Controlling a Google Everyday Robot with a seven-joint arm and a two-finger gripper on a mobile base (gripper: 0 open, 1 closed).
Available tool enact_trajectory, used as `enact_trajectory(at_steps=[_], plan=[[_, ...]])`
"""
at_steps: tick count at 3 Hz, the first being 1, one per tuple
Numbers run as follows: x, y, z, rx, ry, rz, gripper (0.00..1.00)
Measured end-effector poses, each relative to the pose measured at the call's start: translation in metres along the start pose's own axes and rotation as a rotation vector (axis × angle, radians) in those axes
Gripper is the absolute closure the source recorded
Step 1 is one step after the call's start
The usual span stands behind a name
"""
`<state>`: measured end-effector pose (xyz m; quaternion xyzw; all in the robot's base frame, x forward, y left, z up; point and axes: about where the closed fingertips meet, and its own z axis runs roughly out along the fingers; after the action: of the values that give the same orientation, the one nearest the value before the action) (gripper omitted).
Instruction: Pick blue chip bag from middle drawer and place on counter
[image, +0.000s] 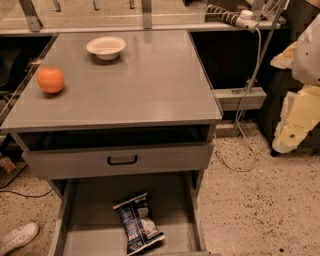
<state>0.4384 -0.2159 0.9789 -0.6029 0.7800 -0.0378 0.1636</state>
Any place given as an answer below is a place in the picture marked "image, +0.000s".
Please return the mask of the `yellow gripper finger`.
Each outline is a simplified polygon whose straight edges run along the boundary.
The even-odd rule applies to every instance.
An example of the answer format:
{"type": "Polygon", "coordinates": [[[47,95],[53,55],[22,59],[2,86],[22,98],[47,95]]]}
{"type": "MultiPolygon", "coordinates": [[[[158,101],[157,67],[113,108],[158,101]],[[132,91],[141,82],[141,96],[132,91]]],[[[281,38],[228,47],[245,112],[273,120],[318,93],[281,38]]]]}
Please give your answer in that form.
{"type": "Polygon", "coordinates": [[[283,100],[272,148],[278,153],[295,150],[320,122],[320,87],[304,85],[297,93],[288,92],[283,100]]]}
{"type": "Polygon", "coordinates": [[[295,49],[296,43],[293,42],[282,53],[275,56],[271,60],[270,64],[278,69],[291,69],[295,49]]]}

